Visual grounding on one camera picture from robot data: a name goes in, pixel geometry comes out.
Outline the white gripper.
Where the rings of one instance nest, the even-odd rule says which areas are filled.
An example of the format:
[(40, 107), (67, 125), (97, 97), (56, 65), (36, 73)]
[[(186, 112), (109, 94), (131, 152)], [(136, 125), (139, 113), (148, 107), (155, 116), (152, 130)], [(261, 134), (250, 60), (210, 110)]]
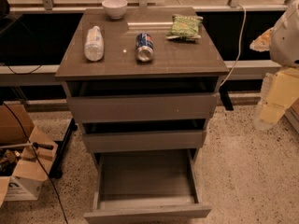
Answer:
[[(270, 50), (273, 27), (251, 42), (249, 48), (264, 52)], [(267, 73), (263, 79), (260, 101), (256, 105), (253, 123), (258, 130), (275, 126), (286, 111), (299, 98), (299, 70), (282, 69), (275, 74)]]

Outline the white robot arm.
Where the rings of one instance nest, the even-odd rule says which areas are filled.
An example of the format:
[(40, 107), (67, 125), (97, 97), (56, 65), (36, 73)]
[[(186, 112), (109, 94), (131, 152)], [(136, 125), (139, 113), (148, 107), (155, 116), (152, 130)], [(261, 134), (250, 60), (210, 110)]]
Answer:
[(259, 130), (272, 128), (299, 98), (299, 0), (295, 0), (275, 25), (258, 36), (249, 46), (268, 51), (281, 69), (263, 79), (260, 101), (254, 114)]

